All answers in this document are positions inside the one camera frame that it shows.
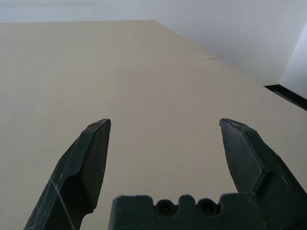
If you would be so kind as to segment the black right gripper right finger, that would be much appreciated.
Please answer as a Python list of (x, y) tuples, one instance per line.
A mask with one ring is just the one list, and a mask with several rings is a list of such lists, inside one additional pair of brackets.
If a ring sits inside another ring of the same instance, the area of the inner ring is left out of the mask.
[(239, 193), (254, 195), (274, 230), (307, 228), (307, 194), (283, 160), (246, 124), (219, 123), (227, 165)]

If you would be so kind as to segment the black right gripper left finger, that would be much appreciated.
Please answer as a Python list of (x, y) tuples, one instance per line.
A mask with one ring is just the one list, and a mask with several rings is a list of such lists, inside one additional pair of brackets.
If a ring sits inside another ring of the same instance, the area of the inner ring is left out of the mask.
[(59, 159), (26, 230), (78, 230), (97, 207), (106, 169), (110, 119), (92, 123)]

